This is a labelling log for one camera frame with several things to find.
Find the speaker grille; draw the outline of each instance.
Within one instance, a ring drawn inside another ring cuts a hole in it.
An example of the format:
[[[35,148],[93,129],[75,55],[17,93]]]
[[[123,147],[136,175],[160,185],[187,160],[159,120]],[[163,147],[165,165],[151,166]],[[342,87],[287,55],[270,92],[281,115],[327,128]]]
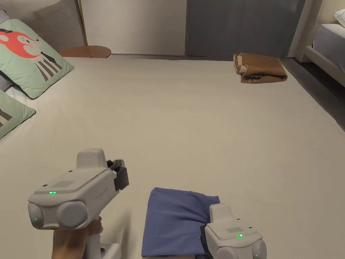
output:
[[[74,181],[61,181],[61,182],[58,182],[57,184],[55,184],[54,186],[52,186],[52,188],[65,188],[73,182]]]
[[[244,230],[241,227],[235,227],[235,228],[227,228],[226,231],[228,231],[229,233],[236,233],[236,232],[241,232]]]

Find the wooden table top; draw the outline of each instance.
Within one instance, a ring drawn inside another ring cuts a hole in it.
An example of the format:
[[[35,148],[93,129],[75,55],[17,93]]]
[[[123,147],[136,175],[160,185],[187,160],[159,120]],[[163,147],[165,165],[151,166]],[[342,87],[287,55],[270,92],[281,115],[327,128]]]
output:
[[[63,57],[107,58],[111,55],[111,50],[103,46],[80,46],[64,49],[59,54]]]

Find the cartoon animal print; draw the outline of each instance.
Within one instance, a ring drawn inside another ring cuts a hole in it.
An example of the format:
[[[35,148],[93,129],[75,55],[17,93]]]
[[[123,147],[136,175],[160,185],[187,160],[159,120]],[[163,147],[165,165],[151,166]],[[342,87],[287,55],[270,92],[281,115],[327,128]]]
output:
[[[3,112],[0,109],[0,127],[5,125],[5,123],[8,122],[10,119],[12,119],[12,116],[7,114],[6,112]]]
[[[54,58],[41,52],[39,40],[30,39],[21,32],[0,29],[0,44],[4,44],[14,54],[35,63],[45,81],[62,69]]]

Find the gray floor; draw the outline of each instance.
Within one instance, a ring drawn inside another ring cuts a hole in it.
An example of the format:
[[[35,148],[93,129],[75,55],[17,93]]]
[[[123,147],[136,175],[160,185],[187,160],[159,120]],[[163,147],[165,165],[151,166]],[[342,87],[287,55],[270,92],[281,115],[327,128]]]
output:
[[[206,57],[122,54],[112,54],[109,58],[208,60]],[[299,63],[293,58],[283,59],[282,63],[286,69],[297,79],[301,86],[329,115],[335,119],[338,125],[345,131],[345,87],[343,87],[313,63]]]

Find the round knob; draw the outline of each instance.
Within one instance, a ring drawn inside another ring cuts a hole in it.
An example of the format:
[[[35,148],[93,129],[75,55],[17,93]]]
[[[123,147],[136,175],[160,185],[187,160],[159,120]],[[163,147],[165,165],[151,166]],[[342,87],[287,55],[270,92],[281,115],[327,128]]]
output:
[[[56,211],[61,226],[76,228],[87,219],[87,209],[82,201],[68,201],[61,204]]]
[[[258,240],[253,244],[252,247],[253,258],[254,259],[266,259],[267,258],[267,248],[264,240]]]
[[[217,250],[218,259],[238,259],[238,255],[232,247],[221,247]]]

